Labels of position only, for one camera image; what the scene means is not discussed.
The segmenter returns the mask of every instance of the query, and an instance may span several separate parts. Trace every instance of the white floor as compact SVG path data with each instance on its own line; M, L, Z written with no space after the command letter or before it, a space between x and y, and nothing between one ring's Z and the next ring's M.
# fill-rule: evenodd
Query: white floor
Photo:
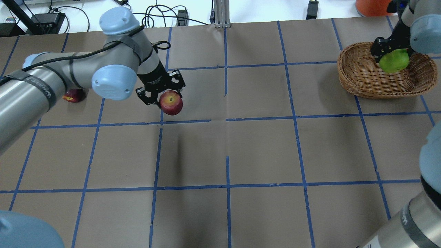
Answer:
M309 0L230 0L230 19L232 23L250 23L250 22L269 22L284 20L302 20L306 17L306 9ZM154 5L154 0L129 0L133 12L145 12L146 8ZM201 22L209 23L209 15L211 11L211 0L158 0L158 4L169 7L176 5L184 5L187 7L190 18ZM108 9L118 7L119 5L113 0L80 0L79 2L72 0L54 0L53 7L59 6L75 6L83 9L90 19L90 31L101 30L98 25L100 16ZM47 13L49 3L29 4L29 8L34 14ZM29 15L29 11L24 5L22 9ZM73 8L60 9L64 12L70 21L70 29L68 32L84 32L87 29L87 20L84 14ZM160 12L154 10L152 14L158 15ZM11 16L8 8L0 2L0 22L6 17ZM142 19L142 15L136 15L138 20ZM355 0L319 0L318 18L344 18L359 16L355 9ZM167 18L167 26L174 25L176 19ZM65 21L61 32L66 28ZM200 25L196 22L190 22L190 25ZM155 17L155 27L164 27L162 17Z

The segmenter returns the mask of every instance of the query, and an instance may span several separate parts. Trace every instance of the red apple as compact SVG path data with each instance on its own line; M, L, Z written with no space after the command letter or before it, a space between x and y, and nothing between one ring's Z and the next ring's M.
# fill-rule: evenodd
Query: red apple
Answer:
M70 89L64 94L63 99L68 102L80 102L86 98L83 89Z
M159 98L162 111L168 115L177 115L182 110L182 99L176 91L168 90Z

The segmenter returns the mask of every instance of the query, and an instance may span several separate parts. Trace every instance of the light blue cap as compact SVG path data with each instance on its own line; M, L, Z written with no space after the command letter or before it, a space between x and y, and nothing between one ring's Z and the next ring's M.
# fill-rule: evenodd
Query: light blue cap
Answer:
M418 53L441 53L441 15L424 15L413 22L411 47Z
M419 167L424 180L441 194L441 122L430 131L421 148Z
M44 54L44 53L31 54L28 57L26 57L25 62L23 63L23 67L22 68L26 68L28 66L31 66L32 62L35 60L35 58L38 57L41 54Z
M116 7L100 17L100 27L105 35L118 35L139 27L139 21L128 8Z
M0 248L64 248L56 230L35 217L0 210Z
M116 101L129 98L135 83L136 72L120 64L101 67L92 76L93 90L106 99Z

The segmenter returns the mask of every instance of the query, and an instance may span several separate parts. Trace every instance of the green fruit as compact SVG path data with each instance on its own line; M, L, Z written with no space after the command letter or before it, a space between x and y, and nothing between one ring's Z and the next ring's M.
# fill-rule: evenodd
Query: green fruit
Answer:
M406 49L393 50L384 55L378 64L386 73L395 73L409 65L409 54Z

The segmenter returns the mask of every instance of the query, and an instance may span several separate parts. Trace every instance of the wicker basket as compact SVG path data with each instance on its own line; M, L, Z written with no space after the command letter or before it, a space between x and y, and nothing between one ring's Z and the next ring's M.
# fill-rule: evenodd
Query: wicker basket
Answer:
M406 69L386 73L370 54L372 42L345 48L337 61L340 83L350 93L364 98L417 96L437 83L437 66L427 55L415 53Z

